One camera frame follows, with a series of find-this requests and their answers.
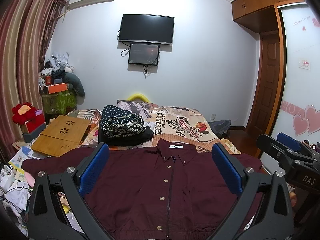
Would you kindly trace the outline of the maroon button-up shirt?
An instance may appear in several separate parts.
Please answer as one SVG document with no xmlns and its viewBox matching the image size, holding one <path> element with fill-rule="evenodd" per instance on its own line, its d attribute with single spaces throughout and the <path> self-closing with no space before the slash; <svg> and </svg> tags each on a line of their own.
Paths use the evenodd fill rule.
<svg viewBox="0 0 320 240">
<path fill-rule="evenodd" d="M 85 201 L 115 239 L 206 239 L 236 195 L 210 152 L 161 139 L 111 151 Z"/>
</svg>

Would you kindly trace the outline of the white wardrobe sliding door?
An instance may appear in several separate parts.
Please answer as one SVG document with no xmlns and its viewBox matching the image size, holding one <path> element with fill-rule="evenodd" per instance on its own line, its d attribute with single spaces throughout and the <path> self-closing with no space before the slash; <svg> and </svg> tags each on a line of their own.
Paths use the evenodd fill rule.
<svg viewBox="0 0 320 240">
<path fill-rule="evenodd" d="M 285 82 L 271 136 L 319 143 L 319 20 L 306 3 L 278 7 L 284 31 Z"/>
</svg>

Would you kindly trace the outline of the dark bag on floor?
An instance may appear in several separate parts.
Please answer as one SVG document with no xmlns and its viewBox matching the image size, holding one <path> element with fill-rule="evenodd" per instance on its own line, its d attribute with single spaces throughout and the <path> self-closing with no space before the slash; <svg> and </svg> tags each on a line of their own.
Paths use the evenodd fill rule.
<svg viewBox="0 0 320 240">
<path fill-rule="evenodd" d="M 220 120 L 208 122 L 212 132 L 218 137 L 223 138 L 228 135 L 228 131 L 231 127 L 231 120 Z"/>
</svg>

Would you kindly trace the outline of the bamboo lap desk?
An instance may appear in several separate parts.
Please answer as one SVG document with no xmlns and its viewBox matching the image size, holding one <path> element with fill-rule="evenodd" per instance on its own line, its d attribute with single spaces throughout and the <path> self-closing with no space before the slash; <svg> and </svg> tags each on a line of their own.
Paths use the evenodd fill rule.
<svg viewBox="0 0 320 240">
<path fill-rule="evenodd" d="M 60 115 L 40 133 L 31 149 L 51 157 L 60 157 L 80 145 L 89 124 L 87 119 Z"/>
</svg>

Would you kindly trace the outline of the navy patterned folded garment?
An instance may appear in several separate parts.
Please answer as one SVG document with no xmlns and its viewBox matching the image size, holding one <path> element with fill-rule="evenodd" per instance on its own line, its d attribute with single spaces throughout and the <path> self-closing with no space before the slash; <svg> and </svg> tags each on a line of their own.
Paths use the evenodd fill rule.
<svg viewBox="0 0 320 240">
<path fill-rule="evenodd" d="M 144 120 L 140 115 L 114 105 L 104 107 L 100 127 L 109 138 L 130 137 L 145 131 Z"/>
</svg>

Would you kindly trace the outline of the wooden door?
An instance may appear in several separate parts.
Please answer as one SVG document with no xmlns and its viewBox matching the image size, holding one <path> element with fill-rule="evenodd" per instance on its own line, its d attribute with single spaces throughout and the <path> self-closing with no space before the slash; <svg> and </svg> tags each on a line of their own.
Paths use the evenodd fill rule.
<svg viewBox="0 0 320 240">
<path fill-rule="evenodd" d="M 280 40 L 276 32 L 260 36 L 260 60 L 257 87 L 246 128 L 253 139 L 267 130 L 278 87 Z"/>
</svg>

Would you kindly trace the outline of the printed bed blanket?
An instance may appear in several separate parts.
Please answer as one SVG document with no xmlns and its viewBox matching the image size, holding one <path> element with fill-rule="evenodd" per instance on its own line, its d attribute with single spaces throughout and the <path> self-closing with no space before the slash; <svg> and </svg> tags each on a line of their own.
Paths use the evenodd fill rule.
<svg viewBox="0 0 320 240">
<path fill-rule="evenodd" d="M 195 145 L 199 153 L 210 152 L 217 142 L 220 142 L 230 154 L 241 153 L 228 139 L 219 139 L 204 116 L 196 109 L 126 100 L 119 100 L 117 107 L 142 116 L 144 125 L 151 128 L 154 136 L 146 142 L 133 142 L 127 146 L 114 145 L 111 147 L 113 150 L 155 147 L 159 139 L 164 139 Z"/>
</svg>

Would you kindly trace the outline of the red gift box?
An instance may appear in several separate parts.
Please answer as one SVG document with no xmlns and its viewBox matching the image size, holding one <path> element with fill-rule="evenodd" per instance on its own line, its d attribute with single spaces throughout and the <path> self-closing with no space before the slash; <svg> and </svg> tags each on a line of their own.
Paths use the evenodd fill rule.
<svg viewBox="0 0 320 240">
<path fill-rule="evenodd" d="M 45 123 L 45 117 L 42 110 L 35 111 L 35 119 L 26 121 L 23 125 L 20 125 L 22 133 L 31 133 L 39 126 Z"/>
</svg>

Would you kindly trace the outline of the green patterned cloth cabinet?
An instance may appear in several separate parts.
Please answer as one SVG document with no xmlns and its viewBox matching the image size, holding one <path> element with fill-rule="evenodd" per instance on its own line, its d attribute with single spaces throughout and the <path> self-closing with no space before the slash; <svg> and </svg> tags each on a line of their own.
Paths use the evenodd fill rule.
<svg viewBox="0 0 320 240">
<path fill-rule="evenodd" d="M 76 109 L 76 95 L 71 91 L 54 94 L 42 94 L 43 111 L 45 114 L 66 115 Z"/>
</svg>

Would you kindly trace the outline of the red plush toy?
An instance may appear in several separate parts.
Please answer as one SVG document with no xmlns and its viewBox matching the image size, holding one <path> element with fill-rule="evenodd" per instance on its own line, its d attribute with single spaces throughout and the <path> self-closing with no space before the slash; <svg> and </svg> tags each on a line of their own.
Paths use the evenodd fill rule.
<svg viewBox="0 0 320 240">
<path fill-rule="evenodd" d="M 13 116 L 12 121 L 15 124 L 23 125 L 27 121 L 34 120 L 36 118 L 36 108 L 31 103 L 17 104 L 11 109 Z"/>
</svg>

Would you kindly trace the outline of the yellow round object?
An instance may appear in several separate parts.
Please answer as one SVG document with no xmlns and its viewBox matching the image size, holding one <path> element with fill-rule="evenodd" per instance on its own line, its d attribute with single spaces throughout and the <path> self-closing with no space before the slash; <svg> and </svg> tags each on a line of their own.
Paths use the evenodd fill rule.
<svg viewBox="0 0 320 240">
<path fill-rule="evenodd" d="M 127 101 L 150 102 L 150 100 L 141 93 L 132 94 L 127 98 Z"/>
</svg>

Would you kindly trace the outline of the orange box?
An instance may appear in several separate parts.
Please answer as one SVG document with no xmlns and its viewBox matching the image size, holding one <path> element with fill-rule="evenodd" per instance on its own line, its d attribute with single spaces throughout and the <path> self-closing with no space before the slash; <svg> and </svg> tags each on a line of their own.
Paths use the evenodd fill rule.
<svg viewBox="0 0 320 240">
<path fill-rule="evenodd" d="M 44 86 L 43 92 L 44 94 L 55 94 L 58 92 L 63 92 L 67 90 L 66 83 L 58 83 L 55 85 Z"/>
</svg>

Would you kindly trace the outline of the wooden overhead cabinet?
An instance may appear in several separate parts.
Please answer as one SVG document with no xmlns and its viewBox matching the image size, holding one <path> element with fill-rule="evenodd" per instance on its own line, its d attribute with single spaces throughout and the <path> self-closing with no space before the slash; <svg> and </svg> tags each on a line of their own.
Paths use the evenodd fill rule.
<svg viewBox="0 0 320 240">
<path fill-rule="evenodd" d="M 255 33 L 278 30 L 278 20 L 274 5 L 291 0 L 234 0 L 232 2 L 233 21 Z"/>
</svg>

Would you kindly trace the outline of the striped pink curtain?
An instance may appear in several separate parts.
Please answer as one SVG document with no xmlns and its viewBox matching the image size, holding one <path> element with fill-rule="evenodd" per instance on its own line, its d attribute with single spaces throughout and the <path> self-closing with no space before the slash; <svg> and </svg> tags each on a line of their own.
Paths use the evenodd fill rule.
<svg viewBox="0 0 320 240">
<path fill-rule="evenodd" d="M 42 108 L 39 71 L 66 0 L 1 0 L 1 157 L 10 159 L 21 139 L 12 108 Z"/>
</svg>

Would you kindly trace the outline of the small wall monitor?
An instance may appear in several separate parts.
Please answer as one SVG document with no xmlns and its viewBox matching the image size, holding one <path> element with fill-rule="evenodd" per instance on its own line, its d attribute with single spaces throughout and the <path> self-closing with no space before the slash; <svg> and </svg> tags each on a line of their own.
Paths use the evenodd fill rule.
<svg viewBox="0 0 320 240">
<path fill-rule="evenodd" d="M 159 58 L 158 44 L 131 43 L 129 51 L 129 64 L 156 66 Z"/>
</svg>

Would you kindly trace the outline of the large wall television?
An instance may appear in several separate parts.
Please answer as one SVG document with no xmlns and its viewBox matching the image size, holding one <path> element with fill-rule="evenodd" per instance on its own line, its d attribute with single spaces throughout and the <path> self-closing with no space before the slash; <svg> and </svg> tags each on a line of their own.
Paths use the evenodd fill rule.
<svg viewBox="0 0 320 240">
<path fill-rule="evenodd" d="M 170 16 L 123 14 L 119 41 L 172 45 L 174 24 L 175 18 Z"/>
</svg>

